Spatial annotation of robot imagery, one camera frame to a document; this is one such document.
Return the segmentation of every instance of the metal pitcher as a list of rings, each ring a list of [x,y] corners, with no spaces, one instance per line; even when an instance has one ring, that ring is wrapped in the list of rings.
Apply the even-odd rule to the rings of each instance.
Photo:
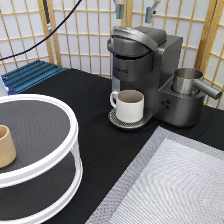
[[[179,68],[174,72],[172,88],[183,95],[195,95],[199,91],[217,100],[222,92],[202,82],[203,73],[195,68]]]

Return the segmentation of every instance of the black tabletop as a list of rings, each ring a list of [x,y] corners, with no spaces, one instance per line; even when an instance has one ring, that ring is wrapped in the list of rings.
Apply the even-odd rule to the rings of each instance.
[[[224,111],[206,106],[192,128],[178,129],[152,119],[135,132],[115,129],[108,120],[111,85],[109,79],[70,69],[23,92],[64,101],[80,127],[81,185],[71,202],[47,224],[85,223],[158,126],[224,149]]]

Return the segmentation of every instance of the coffee cup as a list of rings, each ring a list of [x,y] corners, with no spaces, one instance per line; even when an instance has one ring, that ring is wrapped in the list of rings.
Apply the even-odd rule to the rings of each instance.
[[[8,127],[0,125],[0,168],[16,158],[16,150]]]
[[[125,123],[140,121],[144,112],[144,95],[136,90],[114,91],[110,95],[110,103],[116,108],[116,117]]]

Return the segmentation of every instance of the wall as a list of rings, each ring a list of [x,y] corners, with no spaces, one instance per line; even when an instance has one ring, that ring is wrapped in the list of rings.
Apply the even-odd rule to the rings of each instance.
[[[47,0],[53,29],[76,2]],[[124,19],[116,20],[113,0],[83,0],[54,35],[58,65],[110,77],[111,57],[106,42],[112,27],[143,25],[182,36],[179,67],[200,68],[205,82],[223,91],[224,0],[162,0],[152,24],[144,20],[146,7],[152,6],[153,0],[122,2],[126,5]],[[48,34],[42,0],[0,0],[0,10],[0,57],[28,49]],[[50,41],[27,54],[0,62],[0,74],[36,59],[54,62]],[[207,98],[205,102],[224,109],[224,98]]]
[[[0,0],[0,57],[32,47],[45,36],[37,0]],[[46,43],[36,49],[0,63],[5,74],[36,59],[49,61]]]

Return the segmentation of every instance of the black cable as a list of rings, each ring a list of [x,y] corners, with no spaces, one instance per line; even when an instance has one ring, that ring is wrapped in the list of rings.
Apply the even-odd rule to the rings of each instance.
[[[9,59],[9,58],[13,58],[13,57],[16,57],[16,56],[19,56],[21,54],[25,54],[27,53],[28,51],[31,51],[33,50],[35,47],[39,46],[40,44],[42,44],[44,41],[46,41],[50,36],[52,36],[62,25],[63,23],[71,16],[71,14],[76,10],[76,8],[79,6],[79,4],[81,3],[82,0],[79,0],[77,2],[77,4],[75,5],[75,7],[71,10],[71,12],[64,18],[64,20],[62,20],[62,22],[52,31],[52,33],[50,33],[47,37],[45,37],[43,40],[41,40],[40,42],[38,42],[37,44],[35,44],[33,47],[29,48],[28,50],[25,50],[23,52],[20,52],[18,54],[13,54],[11,56],[7,56],[5,58],[1,58],[0,61],[3,61],[3,60],[6,60],[6,59]]]

